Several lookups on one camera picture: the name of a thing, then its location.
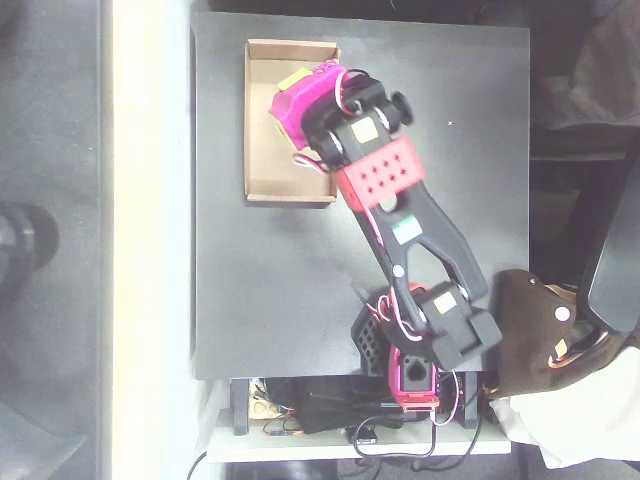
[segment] red perforated block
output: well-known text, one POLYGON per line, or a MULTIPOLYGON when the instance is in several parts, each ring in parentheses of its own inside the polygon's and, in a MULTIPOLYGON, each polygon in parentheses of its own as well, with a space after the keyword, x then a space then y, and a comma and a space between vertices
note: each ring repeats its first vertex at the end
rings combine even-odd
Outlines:
POLYGON ((408 137, 399 137, 339 170, 335 179, 349 208, 362 212, 422 181, 425 176, 411 141, 408 137))

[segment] black cable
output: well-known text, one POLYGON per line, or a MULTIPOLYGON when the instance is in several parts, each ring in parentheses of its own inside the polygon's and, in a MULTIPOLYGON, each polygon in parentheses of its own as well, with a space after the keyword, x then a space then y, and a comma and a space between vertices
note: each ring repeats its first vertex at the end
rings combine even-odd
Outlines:
POLYGON ((280 415, 279 417, 275 417, 275 418, 270 418, 269 420, 267 420, 267 422, 262 426, 262 433, 264 433, 265 435, 271 435, 271 433, 273 433, 272 431, 267 431, 267 427, 271 424, 271 422, 275 421, 275 420, 282 420, 283 418, 285 418, 284 415, 280 415))
POLYGON ((482 384, 478 385, 478 388, 476 388, 476 391, 473 393, 473 395, 471 395, 471 397, 466 402, 464 402, 464 408, 467 408, 469 405, 471 405, 471 402, 476 399, 476 397, 480 393, 480 390, 482 390, 482 384))
POLYGON ((378 477, 380 476, 380 470, 382 470, 382 462, 378 462, 378 470, 376 470, 376 473, 373 474, 371 480, 378 480, 378 477))
POLYGON ((367 77, 369 77, 369 72, 367 72, 366 70, 361 70, 359 68, 351 68, 349 70, 347 70, 347 73, 360 73, 362 75, 366 75, 367 77))
POLYGON ((287 428, 287 422, 289 420, 291 420, 292 417, 285 417, 284 421, 282 422, 282 431, 284 432, 301 432, 302 429, 300 427, 298 428, 287 428))
POLYGON ((191 479, 191 475, 193 475, 193 471, 196 469, 198 464, 205 459, 206 456, 207 456, 207 451, 205 450, 200 454, 198 458, 196 458, 196 461, 193 462, 193 465, 191 465, 191 468, 189 469, 189 473, 187 473, 187 480, 191 479))
POLYGON ((469 445, 469 448, 464 453, 464 455, 458 458, 451 465, 447 465, 445 467, 416 467, 412 463, 411 470, 414 472, 446 472, 448 470, 453 470, 454 468, 457 468, 460 465, 462 465, 462 462, 464 462, 467 458, 469 458, 469 456, 471 455, 471 452, 473 451, 473 448, 476 446, 476 443, 478 442, 478 438, 480 438, 480 432, 482 431, 482 423, 484 421, 485 406, 486 406, 486 403, 482 402, 480 418, 478 419, 478 427, 476 428, 476 433, 473 436, 473 439, 471 440, 471 444, 469 445))
POLYGON ((358 445, 358 437, 360 434, 360 430, 369 422, 374 420, 379 420, 384 417, 373 416, 365 419, 360 425, 356 427, 355 432, 353 432, 353 448, 358 455, 362 458, 391 458, 391 457, 410 457, 410 458, 427 458, 433 454, 433 451, 436 449, 436 424, 431 422, 431 448, 426 453, 365 453, 360 450, 360 446, 358 445))

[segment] black table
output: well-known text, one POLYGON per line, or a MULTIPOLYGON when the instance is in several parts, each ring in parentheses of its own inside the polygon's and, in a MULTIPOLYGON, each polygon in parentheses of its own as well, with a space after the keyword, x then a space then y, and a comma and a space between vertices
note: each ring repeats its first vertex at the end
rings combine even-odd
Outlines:
MULTIPOLYGON (((335 41, 345 65, 404 93, 416 121, 402 133, 489 282, 501 270, 528 267, 526 30, 201 13, 195 24, 198 378, 355 373, 352 322, 362 297, 386 284, 341 199, 320 210, 245 202, 248 38, 335 41)), ((425 250, 411 252, 410 274, 427 285, 445 278, 425 250)), ((478 359, 462 369, 481 368, 478 359)))

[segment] robotic arm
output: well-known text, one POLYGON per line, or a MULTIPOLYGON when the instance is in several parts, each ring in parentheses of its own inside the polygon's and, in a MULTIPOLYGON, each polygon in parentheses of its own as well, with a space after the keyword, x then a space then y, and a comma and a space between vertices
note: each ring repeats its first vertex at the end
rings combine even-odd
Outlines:
POLYGON ((450 370, 501 339, 490 313, 471 302, 487 284, 460 231, 427 191, 425 171, 407 137, 392 138, 413 120, 400 93, 362 70, 329 60, 296 74, 270 110, 298 150, 310 146, 314 167, 334 175, 390 285, 389 315, 380 326, 401 352, 450 370), (420 244, 450 280, 412 295, 408 250, 420 244))

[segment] cardboard tray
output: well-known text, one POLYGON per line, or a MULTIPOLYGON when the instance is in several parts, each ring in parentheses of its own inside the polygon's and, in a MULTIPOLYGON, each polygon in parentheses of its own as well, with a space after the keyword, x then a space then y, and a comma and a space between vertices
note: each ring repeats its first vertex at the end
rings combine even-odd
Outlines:
MULTIPOLYGON (((339 58, 335 43, 248 40, 245 48, 244 187, 251 202, 329 204, 337 188, 332 177, 293 163, 296 152, 269 114, 277 84, 301 68, 339 58)), ((302 153, 318 156, 308 147, 302 153)))

